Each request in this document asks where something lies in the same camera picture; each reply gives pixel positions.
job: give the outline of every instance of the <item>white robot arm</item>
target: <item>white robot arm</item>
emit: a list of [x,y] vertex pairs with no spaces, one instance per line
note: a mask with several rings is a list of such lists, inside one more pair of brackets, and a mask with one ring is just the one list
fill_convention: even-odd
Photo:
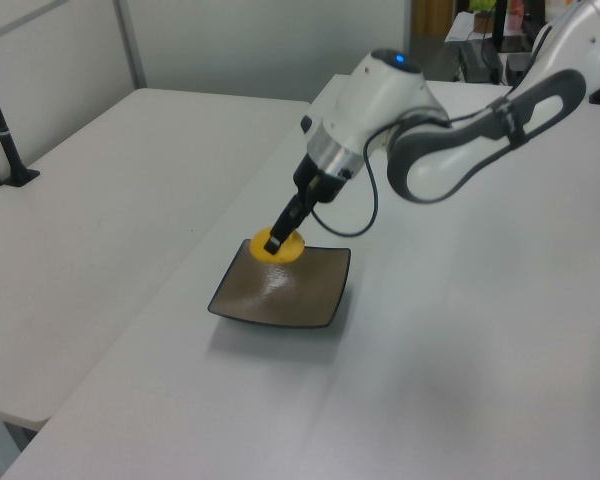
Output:
[[422,73],[392,50],[367,55],[336,106],[309,133],[294,174],[298,193],[271,230],[265,249],[280,245],[313,210],[332,201],[365,165],[372,138],[388,131],[387,176],[416,203],[453,195],[476,172],[551,128],[600,89],[600,0],[574,1],[540,32],[533,67],[521,84],[484,110],[449,120]]

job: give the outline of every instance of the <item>white table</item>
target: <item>white table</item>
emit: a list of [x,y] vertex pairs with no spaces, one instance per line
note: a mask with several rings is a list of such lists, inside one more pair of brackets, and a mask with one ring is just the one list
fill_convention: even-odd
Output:
[[[506,89],[432,90],[454,115]],[[437,205],[393,194],[373,158],[369,234],[302,227],[309,244],[352,249],[329,328],[207,313],[242,239],[293,193],[303,154],[296,127],[6,480],[600,478],[600,107]],[[325,218],[364,224],[367,183]]]
[[307,104],[139,90],[0,188],[0,418],[38,429]]

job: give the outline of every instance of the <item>gray wall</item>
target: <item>gray wall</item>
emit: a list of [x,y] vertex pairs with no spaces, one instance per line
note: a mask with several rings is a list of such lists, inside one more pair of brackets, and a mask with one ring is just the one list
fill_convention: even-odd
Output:
[[408,42],[411,0],[120,0],[153,88],[312,101],[335,73]]
[[113,0],[69,0],[0,37],[0,104],[25,164],[132,90]]

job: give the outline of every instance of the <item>brown plate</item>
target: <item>brown plate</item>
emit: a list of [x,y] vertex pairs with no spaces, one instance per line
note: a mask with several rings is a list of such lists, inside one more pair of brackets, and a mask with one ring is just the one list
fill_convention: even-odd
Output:
[[262,263],[242,242],[208,310],[233,320],[292,328],[328,326],[349,274],[348,248],[306,247],[292,263]]

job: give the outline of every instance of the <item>yellow object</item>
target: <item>yellow object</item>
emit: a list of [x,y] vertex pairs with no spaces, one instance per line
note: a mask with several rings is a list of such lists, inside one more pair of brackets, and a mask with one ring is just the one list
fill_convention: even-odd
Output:
[[253,258],[263,263],[291,263],[304,251],[304,238],[294,230],[289,238],[280,246],[275,255],[271,255],[264,249],[271,236],[271,227],[260,230],[249,244],[249,251]]

